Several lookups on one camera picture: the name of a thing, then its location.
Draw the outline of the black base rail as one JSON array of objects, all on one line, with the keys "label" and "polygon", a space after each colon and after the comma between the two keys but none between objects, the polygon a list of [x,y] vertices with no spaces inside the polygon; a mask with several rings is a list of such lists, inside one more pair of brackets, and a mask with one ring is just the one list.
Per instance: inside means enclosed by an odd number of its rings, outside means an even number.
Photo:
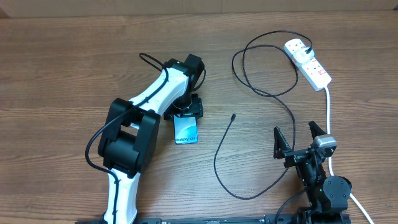
[{"label": "black base rail", "polygon": [[[326,221],[318,217],[314,217],[315,221],[311,223],[343,223],[349,224],[351,220],[349,215],[343,215],[343,221],[338,222],[337,220]],[[102,218],[99,220],[92,220],[86,222],[75,222],[79,224],[100,224],[107,223]],[[264,217],[257,218],[185,218],[185,219],[168,219],[162,220],[161,218],[136,218],[133,224],[274,224],[275,215],[265,215]],[[305,223],[299,221],[297,216],[292,214],[282,214],[278,216],[278,224],[293,224],[293,223]]]}]

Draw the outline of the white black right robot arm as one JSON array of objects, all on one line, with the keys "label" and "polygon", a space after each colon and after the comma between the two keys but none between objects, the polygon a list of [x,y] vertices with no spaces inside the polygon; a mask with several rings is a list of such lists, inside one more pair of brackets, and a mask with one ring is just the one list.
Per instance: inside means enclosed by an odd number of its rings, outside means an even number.
[{"label": "white black right robot arm", "polygon": [[[314,121],[308,123],[313,142],[306,148],[293,150],[278,127],[274,128],[274,158],[284,159],[284,167],[295,167],[303,190],[289,198],[278,209],[274,223],[350,223],[348,199],[352,183],[338,175],[326,176],[322,166],[336,149],[336,140]],[[295,214],[282,215],[284,207],[302,194],[309,206],[300,207]]]}]

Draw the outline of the white power strip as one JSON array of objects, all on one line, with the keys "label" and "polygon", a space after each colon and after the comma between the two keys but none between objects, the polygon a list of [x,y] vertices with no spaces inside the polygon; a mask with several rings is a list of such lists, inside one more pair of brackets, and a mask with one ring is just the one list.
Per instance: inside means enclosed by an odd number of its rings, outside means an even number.
[{"label": "white power strip", "polygon": [[304,77],[307,79],[309,84],[314,88],[315,91],[320,91],[328,86],[331,82],[331,76],[322,67],[320,62],[315,58],[315,56],[309,60],[307,63],[302,65],[297,64],[294,59],[293,54],[307,47],[300,39],[292,39],[284,44],[284,51],[292,59],[295,66],[302,72]]}]

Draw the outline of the blue Samsung Galaxy smartphone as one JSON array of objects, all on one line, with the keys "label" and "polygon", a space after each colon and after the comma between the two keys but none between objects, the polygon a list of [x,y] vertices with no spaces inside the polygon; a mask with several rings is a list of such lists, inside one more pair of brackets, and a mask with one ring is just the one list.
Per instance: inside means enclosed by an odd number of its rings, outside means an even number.
[{"label": "blue Samsung Galaxy smartphone", "polygon": [[198,142],[196,117],[179,118],[174,116],[175,143],[195,144]]}]

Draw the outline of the white USB charger adapter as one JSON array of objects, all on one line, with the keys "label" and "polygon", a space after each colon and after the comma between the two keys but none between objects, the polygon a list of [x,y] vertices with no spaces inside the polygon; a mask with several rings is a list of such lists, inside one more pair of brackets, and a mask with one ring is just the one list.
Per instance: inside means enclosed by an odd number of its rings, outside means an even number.
[{"label": "white USB charger adapter", "polygon": [[311,60],[315,56],[315,52],[310,47],[304,47],[296,51],[293,56],[297,64],[302,65]]}]

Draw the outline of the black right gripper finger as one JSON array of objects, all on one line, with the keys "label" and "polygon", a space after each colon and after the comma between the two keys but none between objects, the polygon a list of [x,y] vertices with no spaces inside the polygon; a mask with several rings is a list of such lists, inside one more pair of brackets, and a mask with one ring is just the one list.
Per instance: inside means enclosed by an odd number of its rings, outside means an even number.
[{"label": "black right gripper finger", "polygon": [[326,132],[324,132],[324,130],[322,130],[322,128],[320,128],[318,124],[314,121],[310,121],[308,125],[310,127],[310,132],[313,139],[312,146],[324,146],[324,137],[326,135]]},{"label": "black right gripper finger", "polygon": [[276,126],[274,128],[274,159],[282,159],[290,152],[292,152],[292,148],[289,146],[279,127]]}]

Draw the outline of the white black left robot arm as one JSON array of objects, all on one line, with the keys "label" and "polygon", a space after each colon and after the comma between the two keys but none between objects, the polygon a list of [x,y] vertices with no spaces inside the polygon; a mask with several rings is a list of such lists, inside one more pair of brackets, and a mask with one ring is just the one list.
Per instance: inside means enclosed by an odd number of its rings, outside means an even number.
[{"label": "white black left robot arm", "polygon": [[139,179],[152,160],[160,120],[196,121],[203,116],[196,93],[206,74],[200,57],[190,54],[183,62],[171,58],[162,63],[145,53],[139,56],[160,71],[158,79],[130,100],[116,98],[95,134],[103,158],[100,170],[109,178],[108,207],[100,223],[134,223]]}]

